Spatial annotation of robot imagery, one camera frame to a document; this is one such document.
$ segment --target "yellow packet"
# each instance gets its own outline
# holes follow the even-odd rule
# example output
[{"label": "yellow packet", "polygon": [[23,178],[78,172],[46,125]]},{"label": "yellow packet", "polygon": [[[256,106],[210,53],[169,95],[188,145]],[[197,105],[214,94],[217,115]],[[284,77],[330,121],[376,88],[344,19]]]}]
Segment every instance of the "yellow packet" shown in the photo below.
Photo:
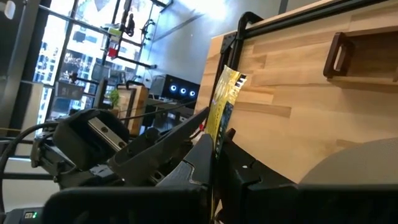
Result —
[{"label": "yellow packet", "polygon": [[223,73],[218,80],[205,128],[205,132],[213,138],[216,158],[220,154],[233,106],[245,82],[245,75],[227,66],[224,67]]}]

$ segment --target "red object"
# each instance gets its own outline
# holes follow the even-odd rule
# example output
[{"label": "red object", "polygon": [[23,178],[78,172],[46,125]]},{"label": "red object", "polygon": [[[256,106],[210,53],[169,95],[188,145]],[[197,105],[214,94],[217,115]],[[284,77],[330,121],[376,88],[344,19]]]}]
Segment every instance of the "red object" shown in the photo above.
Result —
[{"label": "red object", "polygon": [[108,56],[111,58],[115,58],[116,57],[116,49],[110,47],[108,49]]}]

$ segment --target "dark wooden handle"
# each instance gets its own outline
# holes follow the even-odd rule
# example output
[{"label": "dark wooden handle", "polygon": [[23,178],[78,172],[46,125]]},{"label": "dark wooden handle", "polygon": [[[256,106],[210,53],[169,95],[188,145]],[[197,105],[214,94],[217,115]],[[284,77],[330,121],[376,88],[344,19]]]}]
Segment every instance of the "dark wooden handle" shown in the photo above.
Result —
[{"label": "dark wooden handle", "polygon": [[[340,48],[341,52],[335,68],[335,63]],[[344,33],[336,33],[333,41],[331,42],[328,58],[326,59],[325,68],[323,69],[323,75],[327,78],[333,78],[334,76],[346,76],[352,56],[354,54],[354,50],[355,45]]]}]

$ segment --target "glass wall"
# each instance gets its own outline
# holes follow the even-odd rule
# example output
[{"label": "glass wall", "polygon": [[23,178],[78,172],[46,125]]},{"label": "glass wall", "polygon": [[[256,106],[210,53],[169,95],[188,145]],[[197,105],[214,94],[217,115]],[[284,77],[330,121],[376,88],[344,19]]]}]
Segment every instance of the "glass wall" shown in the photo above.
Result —
[{"label": "glass wall", "polygon": [[[105,26],[112,22],[117,0],[76,1],[78,1],[78,6],[75,19],[87,22],[96,27]],[[69,16],[72,12],[73,3],[74,0],[53,0],[50,10]],[[149,0],[133,0],[130,10],[134,13],[137,32],[133,37],[127,36],[130,40],[141,43],[141,31],[139,29],[150,16],[149,5],[151,5]],[[116,23],[119,23],[121,20],[123,6],[124,0],[121,0],[119,9],[117,10]],[[43,123],[46,119],[64,116],[71,109],[82,110],[91,108],[94,102],[93,95],[96,92],[96,85],[92,83],[76,82],[77,85],[85,87],[85,93],[87,93],[81,100],[57,98],[53,93],[55,82],[69,83],[68,76],[72,73],[77,73],[80,78],[94,80],[92,77],[94,65],[102,63],[104,54],[103,49],[101,49],[104,35],[77,24],[73,24],[69,41],[65,42],[68,23],[68,21],[55,16],[49,16],[47,20],[33,81],[50,85],[52,88],[48,87],[43,90],[38,123]],[[67,47],[62,55],[64,45]],[[120,56],[137,60],[139,51],[140,47],[122,43]],[[120,59],[112,60],[109,57],[106,58],[104,64],[113,70],[126,71],[127,79],[132,77],[136,69],[136,65],[133,63]],[[113,86],[109,86],[108,90],[110,91],[113,88]]]}]

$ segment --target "wooden board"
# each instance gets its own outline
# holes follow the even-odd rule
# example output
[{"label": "wooden board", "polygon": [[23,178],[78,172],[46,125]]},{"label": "wooden board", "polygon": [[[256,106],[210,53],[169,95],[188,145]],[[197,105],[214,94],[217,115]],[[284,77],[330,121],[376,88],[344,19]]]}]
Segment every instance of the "wooden board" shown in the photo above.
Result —
[{"label": "wooden board", "polygon": [[[239,71],[248,75],[248,81],[229,126],[237,130],[234,141],[299,182],[334,152],[397,137],[397,93],[340,88],[323,76],[336,32],[397,25],[398,1],[391,0],[246,40]],[[195,111],[209,104],[222,40],[222,36],[211,40]]]},{"label": "wooden board", "polygon": [[[129,108],[129,102],[131,97],[131,91],[127,90],[125,86],[120,86],[118,88],[120,99],[119,99],[119,117],[125,118],[130,116],[137,116],[145,113],[146,100],[148,99],[148,89],[144,86],[131,86],[130,88],[136,90],[134,95],[134,102]],[[130,134],[133,136],[138,136],[141,130],[143,118],[132,119],[128,122],[127,128],[130,130]]]}]

